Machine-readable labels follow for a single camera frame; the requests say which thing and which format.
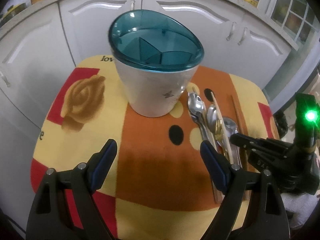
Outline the gold fork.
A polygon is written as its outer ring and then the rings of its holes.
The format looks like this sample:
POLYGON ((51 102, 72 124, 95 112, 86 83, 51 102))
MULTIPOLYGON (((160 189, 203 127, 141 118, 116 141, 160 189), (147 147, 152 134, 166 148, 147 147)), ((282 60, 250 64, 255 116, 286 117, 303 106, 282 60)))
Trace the gold fork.
POLYGON ((227 158, 228 161, 230 161, 229 152, 224 142, 224 133, 222 131, 222 121, 220 119, 217 119, 215 122, 214 138, 216 142, 219 144, 219 146, 221 147, 223 155, 227 158))

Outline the small steel spoon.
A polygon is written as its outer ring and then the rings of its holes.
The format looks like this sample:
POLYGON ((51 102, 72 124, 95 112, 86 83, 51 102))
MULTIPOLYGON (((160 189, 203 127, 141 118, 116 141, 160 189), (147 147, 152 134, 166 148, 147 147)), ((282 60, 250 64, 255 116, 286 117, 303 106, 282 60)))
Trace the small steel spoon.
POLYGON ((214 134, 215 122, 217 119, 219 119, 219 117, 217 115, 216 107, 214 105, 210 105, 207 110, 207 122, 208 122, 209 130, 212 132, 212 134, 214 134))

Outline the large steel spoon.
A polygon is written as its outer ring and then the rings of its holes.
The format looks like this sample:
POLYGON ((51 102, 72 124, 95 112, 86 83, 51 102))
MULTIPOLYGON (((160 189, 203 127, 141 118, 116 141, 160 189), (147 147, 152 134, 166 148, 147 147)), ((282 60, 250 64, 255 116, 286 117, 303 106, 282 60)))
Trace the large steel spoon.
POLYGON ((189 113, 191 119, 195 124, 198 125, 201 133, 202 140, 208 140, 212 146, 216 149, 216 143, 213 137, 210 135, 208 131, 208 127, 203 117, 204 113, 204 103, 200 96, 195 92, 188 93, 188 101, 187 101, 189 113))

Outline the white kitchen cabinets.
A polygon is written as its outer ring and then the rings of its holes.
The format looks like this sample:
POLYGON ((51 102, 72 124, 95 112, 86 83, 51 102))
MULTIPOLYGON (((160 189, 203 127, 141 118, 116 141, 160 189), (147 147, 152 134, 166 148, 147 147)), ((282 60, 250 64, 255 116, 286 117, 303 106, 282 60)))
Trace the white kitchen cabinets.
POLYGON ((60 0, 1 39, 1 89, 41 125, 77 63, 114 55, 133 109, 156 118, 184 89, 174 74, 206 66, 264 88, 295 48, 240 0, 60 0))

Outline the dark wooden chopstick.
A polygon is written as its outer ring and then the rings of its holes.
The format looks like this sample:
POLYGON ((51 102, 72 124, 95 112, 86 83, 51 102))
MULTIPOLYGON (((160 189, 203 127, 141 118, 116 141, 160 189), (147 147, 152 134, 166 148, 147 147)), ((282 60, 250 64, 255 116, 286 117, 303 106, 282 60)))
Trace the dark wooden chopstick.
MULTIPOLYGON (((244 133, 244 126, 243 126, 243 122, 241 119, 241 115, 238 109, 238 106, 240 106, 238 104, 238 101, 236 101, 235 97, 233 95, 231 95, 231 99, 232 99, 232 103, 234 106, 234 111, 236 114, 236 119, 237 119, 237 124, 238 124, 238 132, 243 134, 244 133)), ((242 164, 242 168, 247 171, 248 170, 248 166, 247 166, 247 155, 246 155, 246 151, 242 148, 239 149, 239 155, 240 155, 240 160, 241 160, 241 164, 242 164)), ((250 192, 246 191, 244 194, 244 200, 249 200, 250 198, 250 192)))

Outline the light wooden chopstick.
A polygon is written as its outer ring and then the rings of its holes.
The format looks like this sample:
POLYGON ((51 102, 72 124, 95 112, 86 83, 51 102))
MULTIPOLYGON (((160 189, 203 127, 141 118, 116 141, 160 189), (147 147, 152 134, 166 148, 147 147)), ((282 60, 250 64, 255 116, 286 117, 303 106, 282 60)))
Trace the light wooden chopstick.
MULTIPOLYGON (((207 140, 211 143, 212 146, 214 146, 214 148, 216 148, 216 144, 215 144, 212 136, 209 133, 209 130, 207 128, 207 124, 206 124, 206 121, 204 118, 204 114, 205 114, 204 103, 203 103, 202 99, 200 98, 200 96, 197 94, 196 88, 193 86, 192 89, 193 89, 193 93, 194 93, 193 105, 194 105, 196 116, 198 117, 200 123, 203 124, 207 140)), ((213 185, 213 190, 214 190, 215 200, 218 204, 220 204, 223 201, 223 194, 217 190, 215 185, 213 185)))
POLYGON ((213 104, 216 108, 216 115, 217 115, 215 132, 214 132, 215 139, 220 144, 220 147, 222 148, 222 151, 223 151, 223 155, 227 158, 227 160, 231 164, 233 164, 234 160, 233 160, 232 150, 231 150, 228 137, 226 135, 226 128, 223 122, 223 117, 213 92, 211 92, 211 96, 213 98, 213 104))

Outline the steel spoon far right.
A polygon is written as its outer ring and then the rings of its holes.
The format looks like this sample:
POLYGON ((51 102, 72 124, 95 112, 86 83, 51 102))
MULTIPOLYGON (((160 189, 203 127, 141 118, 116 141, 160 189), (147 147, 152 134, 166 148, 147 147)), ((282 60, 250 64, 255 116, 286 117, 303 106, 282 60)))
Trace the steel spoon far right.
MULTIPOLYGON (((236 124, 236 122, 234 120, 232 120, 229 117, 223 117, 223 122, 224 122, 225 127, 226 127, 228 139, 230 139, 231 135, 233 135, 235 133, 238 133, 238 126, 237 126, 237 124, 236 124)), ((230 143, 230 145, 231 145, 231 150, 232 150, 232 156, 233 156, 234 163, 236 163, 240 167, 242 167, 238 146, 235 146, 232 143, 230 143)))

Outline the colourful fleece table mat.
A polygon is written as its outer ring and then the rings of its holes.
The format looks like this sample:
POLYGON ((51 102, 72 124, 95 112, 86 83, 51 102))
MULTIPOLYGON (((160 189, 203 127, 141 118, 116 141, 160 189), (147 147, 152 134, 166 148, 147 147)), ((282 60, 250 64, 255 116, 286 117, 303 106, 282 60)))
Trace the colourful fleece table mat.
MULTIPOLYGON (((130 106, 114 58, 93 56, 73 69, 48 111, 31 163, 34 191, 49 168, 71 170, 113 139, 116 158, 93 194, 113 239, 200 239, 219 204, 187 106, 193 86, 206 105, 213 92, 221 114, 237 124, 233 95, 243 134, 279 137, 262 90, 243 77, 201 66, 168 114, 147 118, 130 106)), ((71 190, 66 198, 82 228, 71 190)))

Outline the floral utensil holder teal insert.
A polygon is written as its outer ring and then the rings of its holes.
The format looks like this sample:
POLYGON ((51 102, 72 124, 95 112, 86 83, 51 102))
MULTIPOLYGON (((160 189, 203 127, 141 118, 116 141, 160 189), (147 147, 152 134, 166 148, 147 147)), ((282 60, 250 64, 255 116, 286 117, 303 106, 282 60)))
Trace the floral utensil holder teal insert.
POLYGON ((187 27, 152 10, 118 16, 108 41, 130 106, 150 118, 174 108, 204 58, 201 42, 187 27))

